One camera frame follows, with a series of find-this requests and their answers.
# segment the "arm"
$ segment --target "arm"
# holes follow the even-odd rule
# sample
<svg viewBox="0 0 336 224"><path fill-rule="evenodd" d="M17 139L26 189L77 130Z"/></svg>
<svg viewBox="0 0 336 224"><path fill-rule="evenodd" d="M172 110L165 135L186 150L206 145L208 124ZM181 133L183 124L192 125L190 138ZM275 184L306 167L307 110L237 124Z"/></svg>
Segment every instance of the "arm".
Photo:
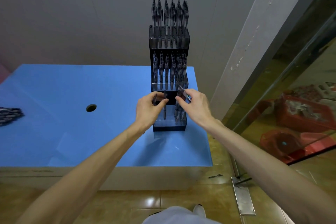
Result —
<svg viewBox="0 0 336 224"><path fill-rule="evenodd" d="M163 98L163 93L152 92L139 99L135 122L38 197L17 224L73 223L121 157L155 122L168 102L164 99L153 106L155 94Z"/></svg>
<svg viewBox="0 0 336 224"><path fill-rule="evenodd" d="M189 117L216 138L295 223L335 222L336 205L329 195L213 118L204 94L186 92L192 97L190 104L176 99Z"/></svg>

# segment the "metal plate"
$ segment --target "metal plate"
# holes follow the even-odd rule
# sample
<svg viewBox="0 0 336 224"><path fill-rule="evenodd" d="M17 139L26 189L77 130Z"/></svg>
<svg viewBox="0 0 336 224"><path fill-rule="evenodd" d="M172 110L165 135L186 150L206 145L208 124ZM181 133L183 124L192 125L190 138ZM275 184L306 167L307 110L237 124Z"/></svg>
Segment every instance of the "metal plate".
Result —
<svg viewBox="0 0 336 224"><path fill-rule="evenodd" d="M236 196L236 201L239 209L240 215L255 215L254 207L252 204L249 188L247 187L246 182L235 186L236 182L240 180L236 177L231 177L232 185L234 189L234 194Z"/></svg>

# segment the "blue tabletop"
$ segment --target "blue tabletop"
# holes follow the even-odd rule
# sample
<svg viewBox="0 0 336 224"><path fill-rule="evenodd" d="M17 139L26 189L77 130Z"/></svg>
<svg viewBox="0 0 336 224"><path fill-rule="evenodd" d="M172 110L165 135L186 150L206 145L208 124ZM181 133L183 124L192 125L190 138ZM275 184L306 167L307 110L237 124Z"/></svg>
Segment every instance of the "blue tabletop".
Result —
<svg viewBox="0 0 336 224"><path fill-rule="evenodd" d="M194 68L187 74L197 89ZM0 106L25 113L0 127L0 167L79 164L135 120L150 75L150 66L21 65L0 85ZM212 166L206 132L187 120L185 131L151 127L117 166Z"/></svg>

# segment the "hand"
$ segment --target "hand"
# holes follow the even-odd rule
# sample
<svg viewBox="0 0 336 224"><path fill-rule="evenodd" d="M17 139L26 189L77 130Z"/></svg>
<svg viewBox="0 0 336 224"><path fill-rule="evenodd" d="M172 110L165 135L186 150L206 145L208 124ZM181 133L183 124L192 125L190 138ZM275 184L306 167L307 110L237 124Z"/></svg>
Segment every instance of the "hand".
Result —
<svg viewBox="0 0 336 224"><path fill-rule="evenodd" d="M209 121L214 120L209 108L209 102L205 94L194 90L185 89L186 93L191 96L191 103L187 104L182 98L175 97L180 106L187 112L189 117L199 126L203 127Z"/></svg>
<svg viewBox="0 0 336 224"><path fill-rule="evenodd" d="M157 94L157 100L161 100L157 106L154 106L152 103L155 94ZM145 130L149 129L167 102L168 99L164 98L162 92L153 91L151 94L142 97L136 105L135 122L139 123Z"/></svg>

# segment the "round hole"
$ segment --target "round hole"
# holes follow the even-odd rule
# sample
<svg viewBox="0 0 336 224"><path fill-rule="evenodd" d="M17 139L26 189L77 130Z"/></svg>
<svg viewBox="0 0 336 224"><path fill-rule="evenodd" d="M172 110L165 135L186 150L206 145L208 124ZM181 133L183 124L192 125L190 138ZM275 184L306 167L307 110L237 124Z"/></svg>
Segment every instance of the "round hole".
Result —
<svg viewBox="0 0 336 224"><path fill-rule="evenodd" d="M86 111L87 112L93 112L96 108L97 108L97 106L95 104L91 104L91 105L88 105L86 107Z"/></svg>

